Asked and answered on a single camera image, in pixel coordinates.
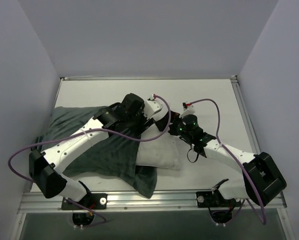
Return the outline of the white pillow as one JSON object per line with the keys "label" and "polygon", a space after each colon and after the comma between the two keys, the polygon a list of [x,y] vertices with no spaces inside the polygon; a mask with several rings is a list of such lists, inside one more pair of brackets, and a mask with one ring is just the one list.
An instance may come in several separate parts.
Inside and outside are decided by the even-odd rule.
{"label": "white pillow", "polygon": [[136,165],[180,170],[179,151],[175,138],[168,132],[165,132],[155,140],[140,142],[136,156]]}

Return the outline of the dark green pillowcase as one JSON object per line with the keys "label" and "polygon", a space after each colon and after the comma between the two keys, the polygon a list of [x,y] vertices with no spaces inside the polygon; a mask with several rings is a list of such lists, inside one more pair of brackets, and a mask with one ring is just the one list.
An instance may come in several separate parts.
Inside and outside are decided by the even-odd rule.
{"label": "dark green pillowcase", "polygon": [[[70,136],[85,125],[101,107],[56,107],[47,131],[40,141],[47,142]],[[118,135],[107,137],[77,157],[63,171],[69,178],[94,173],[118,177],[146,198],[151,198],[157,184],[157,169],[136,164],[139,142]]]}

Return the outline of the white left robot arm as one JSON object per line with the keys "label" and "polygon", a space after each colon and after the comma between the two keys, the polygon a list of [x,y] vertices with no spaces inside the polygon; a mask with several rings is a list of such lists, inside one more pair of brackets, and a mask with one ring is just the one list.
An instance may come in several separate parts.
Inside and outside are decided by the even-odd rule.
{"label": "white left robot arm", "polygon": [[142,133],[162,109],[155,98],[127,94],[121,102],[90,109],[73,109],[56,119],[65,139],[29,154],[29,174],[43,195],[72,199],[79,210],[90,205],[90,190],[71,174],[98,173],[134,182]]}

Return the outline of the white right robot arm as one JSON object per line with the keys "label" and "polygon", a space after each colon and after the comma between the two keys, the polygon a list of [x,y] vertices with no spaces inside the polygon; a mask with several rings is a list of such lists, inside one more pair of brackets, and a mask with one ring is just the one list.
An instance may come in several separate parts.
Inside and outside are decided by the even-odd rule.
{"label": "white right robot arm", "polygon": [[155,125],[159,131],[167,129],[170,135],[179,137],[197,156],[216,160],[242,175],[237,181],[225,178],[214,186],[211,200],[216,206],[224,206],[232,199],[250,199],[266,206],[287,187],[270,154],[246,152],[221,143],[199,126],[194,114],[167,113]]}

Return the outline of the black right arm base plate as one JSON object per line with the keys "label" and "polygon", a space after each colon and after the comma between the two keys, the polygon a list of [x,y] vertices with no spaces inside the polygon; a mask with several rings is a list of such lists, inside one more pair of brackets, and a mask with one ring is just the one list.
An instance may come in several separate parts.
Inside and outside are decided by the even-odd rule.
{"label": "black right arm base plate", "polygon": [[224,199],[222,195],[216,190],[197,191],[196,202],[199,208],[235,208],[240,207],[242,202],[234,198]]}

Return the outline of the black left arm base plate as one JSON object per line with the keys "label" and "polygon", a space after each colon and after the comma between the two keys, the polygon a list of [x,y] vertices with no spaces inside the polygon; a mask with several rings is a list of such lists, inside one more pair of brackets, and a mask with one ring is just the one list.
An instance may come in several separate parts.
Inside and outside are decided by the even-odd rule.
{"label": "black left arm base plate", "polygon": [[[107,208],[108,195],[106,193],[91,193],[85,196],[78,203],[85,208],[92,210],[105,210]],[[65,198],[62,199],[61,209],[70,210],[82,210],[81,207],[69,202]]]}

